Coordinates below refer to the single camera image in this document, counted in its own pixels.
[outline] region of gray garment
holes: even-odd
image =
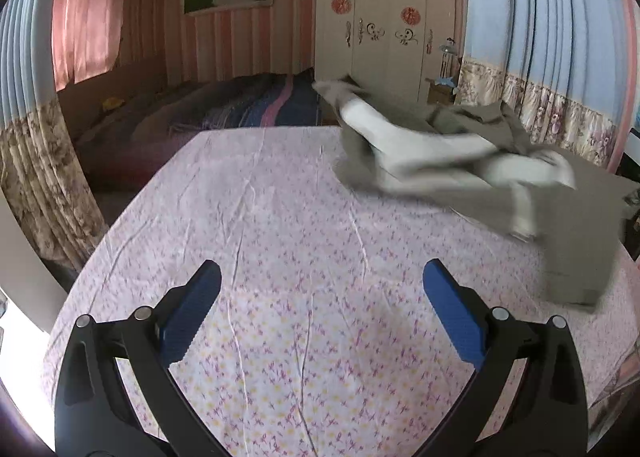
[[[539,150],[557,152],[572,171],[572,184],[550,181],[547,185],[516,183],[531,203],[536,240],[545,249],[545,296],[559,303],[595,307],[610,281],[619,248],[622,219],[631,210],[625,196],[640,184],[609,174],[567,150],[551,145],[531,145],[529,136],[513,111],[503,102],[485,107],[427,106],[407,110],[412,104],[389,103],[383,97],[363,93],[345,82],[322,82],[318,92],[340,110],[352,98],[361,98],[390,123],[418,132],[482,136],[503,152],[527,159]],[[358,131],[342,123],[342,145],[346,157],[334,170],[338,180],[355,190],[383,190],[380,167],[369,142]],[[445,173],[449,167],[433,168],[425,160],[424,170]],[[463,166],[470,173],[474,164]],[[512,185],[486,188],[423,190],[424,197],[478,220],[503,234],[514,234],[518,218],[518,191]]]

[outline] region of pink curtain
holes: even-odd
[[[54,0],[56,90],[110,70],[120,49],[124,0]]]

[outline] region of floral curtain bottom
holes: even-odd
[[[76,270],[107,231],[58,97],[0,132],[0,188],[38,256]]]
[[[466,57],[456,103],[488,105],[500,99],[515,110],[533,143],[558,145],[607,167],[617,129],[609,118],[548,87]]]

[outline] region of pink stripe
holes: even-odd
[[[634,101],[636,100],[636,78],[638,76],[638,37],[636,35],[636,22],[634,17],[633,4],[634,0],[623,0],[626,20],[626,92],[625,107],[620,126],[618,127],[618,136],[616,137],[616,146],[611,154],[607,171],[614,173],[618,169],[622,154],[625,151],[626,139],[631,130],[631,120],[636,110],[634,109]]]
[[[293,76],[287,74],[287,80],[284,83],[284,87],[282,88],[282,92],[278,99],[276,99],[271,105],[267,107],[262,115],[262,119],[260,121],[261,127],[273,127],[276,124],[276,117],[278,116],[278,112],[284,105],[284,103],[291,97],[291,93],[293,92]]]

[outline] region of wardrobe door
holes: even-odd
[[[426,101],[429,92],[429,80],[440,77],[442,51],[440,46],[453,37],[456,0],[427,0],[425,12],[426,46],[422,60],[420,101]]]
[[[426,0],[356,0],[353,75],[371,87],[418,99]]]
[[[354,0],[316,0],[316,80],[351,73]]]

